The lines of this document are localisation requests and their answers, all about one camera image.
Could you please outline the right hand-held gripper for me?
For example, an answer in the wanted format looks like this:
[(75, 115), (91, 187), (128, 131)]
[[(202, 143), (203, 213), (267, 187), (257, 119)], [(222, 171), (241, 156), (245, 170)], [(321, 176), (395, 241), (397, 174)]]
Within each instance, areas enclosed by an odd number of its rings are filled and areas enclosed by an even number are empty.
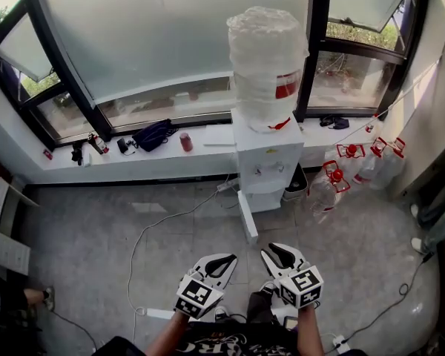
[[(278, 297), (287, 305), (301, 309), (319, 300), (323, 293), (323, 278), (317, 266), (306, 262), (301, 251), (283, 243), (269, 243), (271, 251), (260, 250), (268, 274), (278, 278)], [(282, 264), (299, 264), (284, 267)]]

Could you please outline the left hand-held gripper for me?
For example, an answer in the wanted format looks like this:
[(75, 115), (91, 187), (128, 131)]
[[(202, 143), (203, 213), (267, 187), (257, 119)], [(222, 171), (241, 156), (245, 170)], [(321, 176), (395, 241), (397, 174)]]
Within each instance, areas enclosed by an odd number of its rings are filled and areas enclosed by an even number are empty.
[(180, 280), (174, 310), (199, 320), (221, 301), (236, 266), (235, 254), (202, 257)]

